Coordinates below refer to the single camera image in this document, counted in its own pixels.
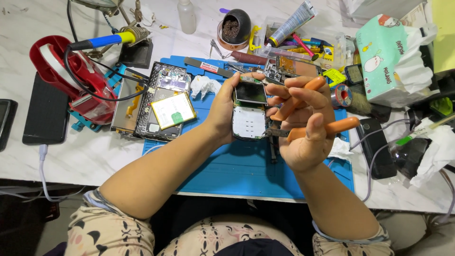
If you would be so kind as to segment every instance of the molang tissue box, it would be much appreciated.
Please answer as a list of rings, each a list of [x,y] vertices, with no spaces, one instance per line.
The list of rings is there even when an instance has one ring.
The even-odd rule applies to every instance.
[[[419,50],[437,33],[434,24],[419,28],[404,26],[398,19],[378,15],[356,33],[357,46],[369,102],[402,108],[427,98],[433,72],[425,67]]]

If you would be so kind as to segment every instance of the person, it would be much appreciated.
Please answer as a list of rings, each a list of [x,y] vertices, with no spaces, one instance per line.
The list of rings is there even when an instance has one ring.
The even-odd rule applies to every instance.
[[[243,75],[265,78],[256,72]],[[84,194],[85,202],[71,216],[65,255],[153,255],[155,236],[148,219],[217,148],[234,141],[232,93],[239,79],[236,73],[223,83],[201,125],[129,163],[101,187]],[[334,141],[333,135],[326,134],[324,124],[333,122],[335,116],[327,84],[318,91],[303,88],[311,79],[289,78],[285,86],[268,84],[266,92],[274,95],[269,106],[291,96],[303,101],[281,128],[306,126],[306,137],[290,143],[279,138],[279,150],[308,203],[316,230],[312,239],[314,255],[392,256],[386,230],[323,163]],[[266,115],[276,112],[271,108]],[[162,161],[176,151],[178,160]],[[187,227],[157,255],[302,254],[281,230],[264,220],[248,215],[217,215]]]

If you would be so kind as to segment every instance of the desk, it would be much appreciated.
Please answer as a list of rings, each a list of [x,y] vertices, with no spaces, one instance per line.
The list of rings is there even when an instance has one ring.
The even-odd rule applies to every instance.
[[[147,8],[156,14],[157,20],[149,30],[154,44],[152,61],[158,61],[170,55],[208,58],[209,42],[224,17],[219,8],[242,8],[247,11],[252,23],[260,26],[267,15],[289,17],[301,1],[232,0],[227,3],[193,0],[197,29],[192,35],[186,35],[179,29],[177,0],[141,2],[144,15],[150,13],[145,11]],[[319,15],[310,24],[355,36],[357,29],[342,27],[338,0],[318,0],[312,4]],[[28,52],[31,45],[44,36],[61,35],[72,40],[66,17],[66,0],[5,0],[3,7],[5,15],[0,14],[0,98],[16,100],[19,107],[6,150],[0,153],[0,178],[39,181],[38,146],[26,146],[21,142],[36,72]],[[133,0],[125,3],[125,10],[130,8],[134,8]],[[111,34],[101,12],[74,3],[72,12],[79,40]],[[125,25],[121,16],[110,18],[110,22],[116,28]],[[169,28],[160,29],[161,24]],[[113,65],[119,53],[120,46],[112,47],[102,62]],[[218,57],[214,51],[212,58]],[[150,69],[138,71],[150,74]],[[391,120],[402,116],[402,112],[393,113]],[[74,122],[76,120],[70,117],[70,124]],[[395,124],[385,134],[387,139],[394,139],[404,130],[404,124]],[[350,131],[350,136],[352,143],[358,141],[355,130]],[[140,157],[142,146],[143,141],[121,138],[119,134],[109,132],[108,127],[98,133],[89,129],[78,133],[69,128],[63,144],[49,146],[45,161],[46,179],[49,182],[99,186],[118,169]],[[354,151],[355,191],[363,198],[367,193],[366,163],[361,148],[357,147]],[[440,213],[448,210],[450,190],[440,175],[435,175],[422,188],[406,188],[402,183],[394,178],[373,181],[373,191],[366,205],[378,209]]]

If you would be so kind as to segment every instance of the orange-handled pliers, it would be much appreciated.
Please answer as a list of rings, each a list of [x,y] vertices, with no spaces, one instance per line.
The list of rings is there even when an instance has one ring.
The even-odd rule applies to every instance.
[[[317,91],[322,86],[324,86],[325,83],[326,83],[325,77],[319,76],[309,81],[304,88]],[[289,99],[287,99],[283,103],[283,106],[278,110],[278,112],[270,117],[270,119],[273,120],[272,125],[265,130],[262,136],[264,138],[271,136],[287,137],[287,141],[289,142],[298,138],[305,137],[306,127],[293,128],[290,131],[280,129],[281,122],[286,120],[288,116],[292,113],[292,111],[294,111],[294,109],[301,102],[302,102],[301,100],[296,99],[294,97],[290,97]],[[324,127],[327,134],[337,134],[355,128],[359,125],[360,121],[358,118],[350,117],[332,123],[328,123],[324,125]]]

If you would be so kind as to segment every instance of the black smartphone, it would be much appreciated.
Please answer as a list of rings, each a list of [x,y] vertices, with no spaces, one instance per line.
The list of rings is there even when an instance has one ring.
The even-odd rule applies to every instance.
[[[380,130],[381,124],[375,118],[367,118],[360,120],[360,125],[356,127],[359,139],[363,139],[368,134]],[[367,159],[367,166],[371,165],[374,154],[384,145],[387,145],[384,132],[380,131],[371,136],[368,136],[362,143],[365,158]],[[397,175],[392,154],[389,147],[383,148],[376,158],[374,159],[373,167],[371,169],[371,177],[373,179],[385,179]]]
[[[43,81],[36,73],[22,143],[49,145],[64,142],[69,100],[68,95]]]
[[[16,110],[17,102],[0,99],[0,152],[6,148]]]

